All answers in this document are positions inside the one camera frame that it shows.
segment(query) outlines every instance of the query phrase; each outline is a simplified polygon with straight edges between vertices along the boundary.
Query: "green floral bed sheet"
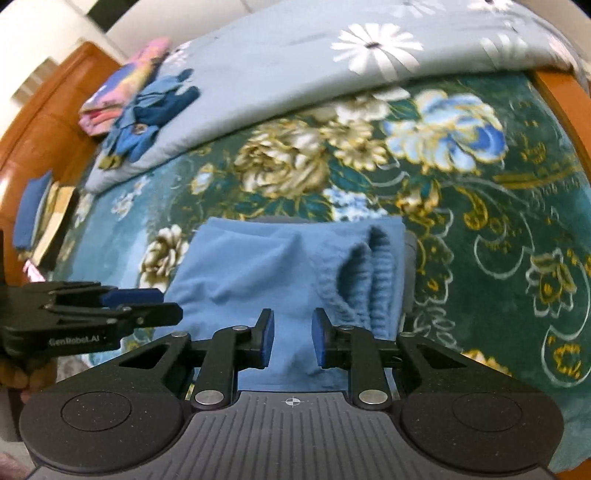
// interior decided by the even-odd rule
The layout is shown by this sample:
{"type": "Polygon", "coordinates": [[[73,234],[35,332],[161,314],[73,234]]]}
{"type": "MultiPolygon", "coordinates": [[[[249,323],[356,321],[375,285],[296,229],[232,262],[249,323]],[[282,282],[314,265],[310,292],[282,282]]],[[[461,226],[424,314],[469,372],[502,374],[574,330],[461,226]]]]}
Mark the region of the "green floral bed sheet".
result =
{"type": "Polygon", "coordinates": [[[211,216],[403,215],[418,238],[405,328],[551,394],[566,423],[559,471],[591,453],[590,205],[573,144],[526,75],[427,79],[272,119],[83,195],[54,278],[166,290],[211,216]]]}

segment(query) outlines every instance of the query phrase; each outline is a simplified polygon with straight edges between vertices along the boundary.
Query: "brown leather headboard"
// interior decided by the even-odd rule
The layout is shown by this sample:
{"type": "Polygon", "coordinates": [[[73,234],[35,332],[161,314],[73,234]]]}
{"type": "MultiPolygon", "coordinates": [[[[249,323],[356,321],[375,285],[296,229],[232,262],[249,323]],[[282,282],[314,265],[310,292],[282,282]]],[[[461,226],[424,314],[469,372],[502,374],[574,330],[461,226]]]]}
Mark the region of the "brown leather headboard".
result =
{"type": "Polygon", "coordinates": [[[27,182],[48,170],[62,183],[78,182],[97,146],[78,126],[78,111],[119,67],[93,43],[82,44],[23,106],[0,140],[0,229],[8,284],[25,280],[12,231],[27,182]]]}

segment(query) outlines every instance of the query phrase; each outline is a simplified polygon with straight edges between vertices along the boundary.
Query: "gray ribbed plate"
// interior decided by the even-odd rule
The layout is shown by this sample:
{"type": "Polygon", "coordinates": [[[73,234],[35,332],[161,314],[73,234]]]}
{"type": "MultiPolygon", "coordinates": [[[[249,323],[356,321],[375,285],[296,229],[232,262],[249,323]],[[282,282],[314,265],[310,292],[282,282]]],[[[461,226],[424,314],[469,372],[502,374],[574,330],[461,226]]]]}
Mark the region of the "gray ribbed plate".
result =
{"type": "MultiPolygon", "coordinates": [[[[33,480],[76,480],[47,467],[33,480]]],[[[341,393],[244,392],[225,410],[195,415],[160,457],[104,480],[474,480],[419,455],[389,417],[341,393]]],[[[551,480],[542,469],[506,477],[551,480]]]]}

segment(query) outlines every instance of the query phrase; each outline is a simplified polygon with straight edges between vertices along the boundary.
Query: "blue garment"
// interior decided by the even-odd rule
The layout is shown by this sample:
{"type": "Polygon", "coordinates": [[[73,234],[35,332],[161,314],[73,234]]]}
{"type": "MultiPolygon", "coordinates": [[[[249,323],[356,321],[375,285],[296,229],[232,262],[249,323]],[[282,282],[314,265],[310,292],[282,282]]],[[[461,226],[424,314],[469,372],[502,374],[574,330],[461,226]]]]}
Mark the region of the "blue garment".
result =
{"type": "Polygon", "coordinates": [[[194,86],[177,95],[192,72],[187,69],[176,76],[162,77],[140,91],[125,107],[105,139],[105,157],[137,162],[154,144],[160,129],[199,98],[199,89],[194,86]]]}
{"type": "Polygon", "coordinates": [[[210,219],[195,234],[165,295],[184,318],[155,336],[188,331],[210,338],[232,325],[254,325],[275,311],[269,367],[239,375],[242,390],[345,390],[346,373],[317,366],[312,312],[336,325],[394,338],[404,285],[404,225],[398,217],[359,223],[281,224],[210,219]]]}

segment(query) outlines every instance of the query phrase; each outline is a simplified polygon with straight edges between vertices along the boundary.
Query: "silver screw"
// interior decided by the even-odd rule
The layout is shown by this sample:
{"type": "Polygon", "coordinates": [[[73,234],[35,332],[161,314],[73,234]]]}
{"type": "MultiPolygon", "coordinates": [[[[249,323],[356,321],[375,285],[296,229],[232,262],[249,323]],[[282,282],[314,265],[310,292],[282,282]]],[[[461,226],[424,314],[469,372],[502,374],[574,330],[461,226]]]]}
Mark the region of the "silver screw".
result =
{"type": "Polygon", "coordinates": [[[363,390],[359,394],[359,399],[367,405],[380,405],[387,401],[388,394],[381,390],[363,390]]]}
{"type": "Polygon", "coordinates": [[[203,390],[195,395],[195,401],[201,405],[217,405],[223,398],[223,393],[217,390],[203,390]]]}

